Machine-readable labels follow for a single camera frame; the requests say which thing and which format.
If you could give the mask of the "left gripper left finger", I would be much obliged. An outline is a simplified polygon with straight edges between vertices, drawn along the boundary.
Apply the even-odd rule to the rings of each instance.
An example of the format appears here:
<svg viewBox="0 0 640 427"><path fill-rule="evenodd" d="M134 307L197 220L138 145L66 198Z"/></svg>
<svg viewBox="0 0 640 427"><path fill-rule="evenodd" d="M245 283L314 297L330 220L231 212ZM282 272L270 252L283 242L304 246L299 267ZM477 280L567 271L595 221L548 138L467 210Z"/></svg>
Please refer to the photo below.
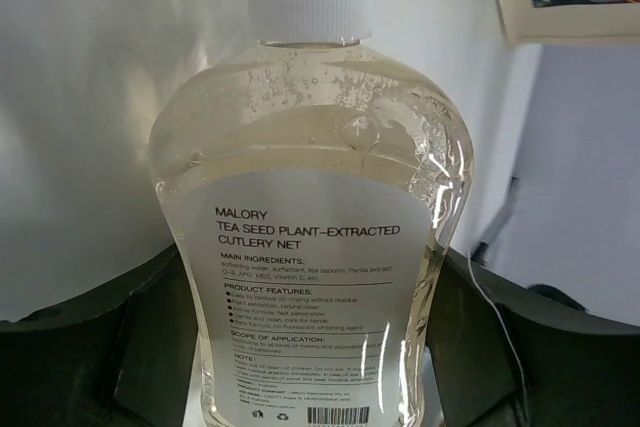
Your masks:
<svg viewBox="0 0 640 427"><path fill-rule="evenodd" d="M197 322L170 246L82 295L1 323L4 426L180 426Z"/></svg>

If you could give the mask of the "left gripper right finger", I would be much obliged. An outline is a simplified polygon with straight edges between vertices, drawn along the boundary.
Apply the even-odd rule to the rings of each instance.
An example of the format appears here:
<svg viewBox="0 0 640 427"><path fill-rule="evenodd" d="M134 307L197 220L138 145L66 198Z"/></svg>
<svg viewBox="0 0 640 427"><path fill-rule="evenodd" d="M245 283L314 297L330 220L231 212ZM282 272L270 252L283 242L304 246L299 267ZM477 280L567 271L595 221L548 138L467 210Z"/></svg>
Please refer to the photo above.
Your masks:
<svg viewBox="0 0 640 427"><path fill-rule="evenodd" d="M639 329L449 251L427 329L448 426L636 426Z"/></svg>

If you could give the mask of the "clear amber liquid bottle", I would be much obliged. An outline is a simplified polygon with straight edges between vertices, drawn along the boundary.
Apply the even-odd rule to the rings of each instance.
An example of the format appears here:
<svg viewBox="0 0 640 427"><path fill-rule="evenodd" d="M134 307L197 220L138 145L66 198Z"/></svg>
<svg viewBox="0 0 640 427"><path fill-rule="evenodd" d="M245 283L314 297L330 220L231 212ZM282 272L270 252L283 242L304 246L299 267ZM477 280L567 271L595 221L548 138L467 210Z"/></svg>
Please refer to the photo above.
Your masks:
<svg viewBox="0 0 640 427"><path fill-rule="evenodd" d="M152 177L199 324L209 426L418 426L473 147L364 41L372 0L248 0L256 44L156 119Z"/></svg>

